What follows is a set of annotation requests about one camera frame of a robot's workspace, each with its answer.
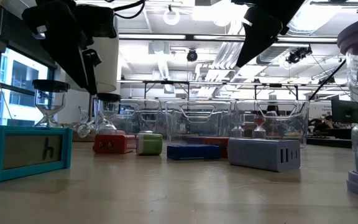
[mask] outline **red block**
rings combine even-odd
[[[229,143],[229,138],[222,137],[206,137],[204,139],[204,144],[220,146],[221,147],[221,157],[227,158],[227,144]]]
[[[135,148],[135,136],[97,134],[94,138],[94,152],[97,154],[125,154]]]

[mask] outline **blue block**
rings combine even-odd
[[[169,145],[167,157],[173,160],[182,159],[219,159],[221,148],[207,145]]]
[[[231,165],[284,172],[299,169],[299,141],[266,139],[230,139],[227,160]]]
[[[0,126],[0,181],[69,168],[70,128]]]

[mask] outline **ceiling light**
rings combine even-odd
[[[272,47],[309,47],[309,44],[275,43]]]
[[[336,37],[278,37],[279,42],[299,42],[308,44],[336,44]]]
[[[168,18],[168,13],[170,13],[170,12],[175,13],[173,19]],[[169,8],[169,9],[165,10],[164,15],[163,15],[162,18],[164,19],[164,22],[166,24],[174,26],[174,25],[178,24],[178,22],[180,20],[180,14],[179,14],[178,9]]]
[[[195,35],[195,40],[224,40],[243,42],[246,37],[242,35]]]
[[[143,83],[143,81],[139,80],[117,80],[118,83]]]
[[[232,21],[241,21],[247,10],[246,5],[240,6],[230,0],[222,0],[212,6],[195,6],[191,16],[195,21],[212,21],[217,26],[225,27]]]
[[[186,35],[177,34],[119,34],[120,39],[129,40],[184,40]]]
[[[200,85],[222,85],[221,82],[190,82],[190,84],[200,84]]]
[[[323,25],[340,10],[335,6],[314,6],[311,0],[305,1],[293,19],[288,23],[290,35],[310,35]]]
[[[341,1],[321,2],[321,1],[311,1],[310,4],[311,4],[312,6],[358,6],[358,1],[352,1],[352,2],[341,2]]]

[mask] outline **person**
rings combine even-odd
[[[321,124],[322,123],[322,121],[320,120],[320,119],[317,119],[317,118],[315,118],[315,119],[312,119],[311,121],[309,121],[309,126],[317,126],[318,124]]]
[[[277,105],[268,105],[267,106],[267,112],[270,112],[270,111],[274,111],[274,112],[276,112],[277,116],[280,116],[280,112],[278,110]]]
[[[330,128],[339,128],[334,124],[334,118],[331,115],[328,115],[326,117],[325,122],[317,124],[317,126],[314,128],[314,132],[325,132],[327,129]]]

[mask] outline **glass hourglass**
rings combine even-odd
[[[117,128],[112,119],[119,111],[121,96],[112,93],[98,93],[94,100],[96,134],[113,135]]]
[[[258,111],[258,115],[254,118],[254,123],[256,124],[256,128],[252,132],[252,138],[266,138],[266,130],[262,127],[264,123],[266,122],[265,117],[263,114]]]
[[[56,127],[61,128],[53,117],[65,107],[65,95],[70,85],[55,80],[34,80],[35,89],[34,104],[44,115],[35,127]]]

